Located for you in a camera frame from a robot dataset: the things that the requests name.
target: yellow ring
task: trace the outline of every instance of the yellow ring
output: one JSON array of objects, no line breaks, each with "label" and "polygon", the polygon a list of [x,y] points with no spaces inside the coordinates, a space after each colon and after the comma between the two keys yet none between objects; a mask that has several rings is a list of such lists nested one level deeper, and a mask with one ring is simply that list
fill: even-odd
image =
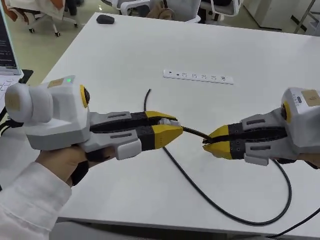
[{"label": "yellow ring", "polygon": [[284,101],[284,108],[285,108],[285,112],[286,112],[286,122],[289,124],[291,122],[291,111],[290,111],[290,106],[289,103],[287,101]]},{"label": "yellow ring", "polygon": [[87,108],[88,104],[87,104],[86,95],[85,95],[85,86],[80,85],[80,92],[81,92],[83,106]]}]

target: power cord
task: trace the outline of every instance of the power cord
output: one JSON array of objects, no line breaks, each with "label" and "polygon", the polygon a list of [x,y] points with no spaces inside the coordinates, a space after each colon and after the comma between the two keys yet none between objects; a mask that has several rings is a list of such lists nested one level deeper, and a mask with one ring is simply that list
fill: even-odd
[{"label": "power cord", "polygon": [[292,227],[289,227],[287,230],[284,230],[284,231],[282,231],[282,232],[280,232],[280,233],[278,233],[276,235],[268,236],[268,238],[271,238],[271,239],[278,238],[278,237],[290,232],[291,230],[296,229],[297,227],[301,226],[302,224],[308,222],[310,219],[312,219],[318,213],[320,213],[320,207],[314,213],[312,213],[310,216],[306,217],[302,221],[298,222],[296,225],[293,225]]},{"label": "power cord", "polygon": [[[147,110],[147,101],[148,101],[148,96],[151,92],[151,89],[148,90],[148,92],[145,95],[144,98],[144,111]],[[201,138],[205,138],[205,139],[211,139],[211,137],[209,137],[208,135],[199,132],[197,130],[188,128],[183,126],[183,131],[200,136]],[[291,203],[291,199],[292,199],[292,187],[291,187],[291,183],[290,180],[288,178],[288,175],[286,174],[286,172],[284,171],[284,169],[280,166],[280,164],[275,161],[272,160],[274,162],[274,164],[279,168],[279,170],[281,171],[281,173],[283,174],[285,181],[287,183],[288,186],[288,198],[287,198],[287,202],[283,208],[283,210],[280,212],[279,215],[277,215],[276,217],[268,220],[268,221],[262,221],[262,222],[254,222],[254,221],[248,221],[245,219],[242,219],[240,217],[237,217],[235,215],[232,215],[231,213],[227,212],[226,210],[224,210],[223,208],[221,208],[219,205],[217,205],[213,200],[210,199],[210,197],[208,197],[198,186],[197,184],[189,177],[189,175],[186,173],[186,171],[181,167],[181,165],[177,162],[177,160],[172,156],[172,154],[169,152],[169,150],[166,147],[163,147],[163,150],[165,151],[165,153],[168,155],[168,157],[172,160],[172,162],[175,164],[175,166],[180,170],[180,172],[183,174],[183,176],[188,180],[188,182],[194,187],[194,189],[211,205],[213,206],[215,209],[217,209],[218,211],[220,211],[223,215],[227,216],[228,218],[231,218],[239,223],[245,224],[245,225],[250,225],[250,226],[266,226],[269,224],[272,224],[276,221],[278,221],[288,210],[290,203]]]},{"label": "power cord", "polygon": [[5,121],[4,123],[0,124],[0,132],[1,132],[0,136],[2,136],[4,134],[4,132],[10,128],[15,129],[15,128],[20,128],[22,126],[23,126],[23,122],[16,122],[12,119],[9,119],[9,120]]}]

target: floor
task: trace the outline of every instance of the floor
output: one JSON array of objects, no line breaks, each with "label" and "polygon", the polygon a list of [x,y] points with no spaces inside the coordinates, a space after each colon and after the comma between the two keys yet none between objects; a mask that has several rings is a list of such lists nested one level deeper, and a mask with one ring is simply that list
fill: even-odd
[{"label": "floor", "polygon": [[[57,21],[56,26],[61,32],[61,37],[55,37],[50,22],[43,22],[35,29],[35,33],[31,34],[22,21],[13,22],[7,19],[20,67],[34,70],[28,82],[30,85],[38,85],[42,82],[94,12],[118,13],[100,0],[85,0],[84,4],[78,7],[79,28],[74,28],[74,25],[70,23]],[[238,28],[260,29],[244,7],[236,17],[225,17],[222,24]],[[296,24],[291,20],[284,32],[293,33],[295,28]]]}]

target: laptop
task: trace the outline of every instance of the laptop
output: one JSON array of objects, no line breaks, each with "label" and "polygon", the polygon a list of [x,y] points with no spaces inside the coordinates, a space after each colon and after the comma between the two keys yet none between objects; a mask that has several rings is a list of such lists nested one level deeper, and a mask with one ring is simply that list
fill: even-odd
[{"label": "laptop", "polygon": [[6,90],[10,85],[16,84],[24,73],[16,59],[2,4],[0,8],[0,112],[5,112]]}]

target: white sleeve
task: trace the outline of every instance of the white sleeve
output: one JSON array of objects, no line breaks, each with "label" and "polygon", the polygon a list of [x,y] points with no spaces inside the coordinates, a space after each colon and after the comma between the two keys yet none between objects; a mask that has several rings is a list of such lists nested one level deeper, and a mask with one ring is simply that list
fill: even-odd
[{"label": "white sleeve", "polygon": [[32,162],[0,192],[0,239],[49,239],[71,192],[50,170]]}]

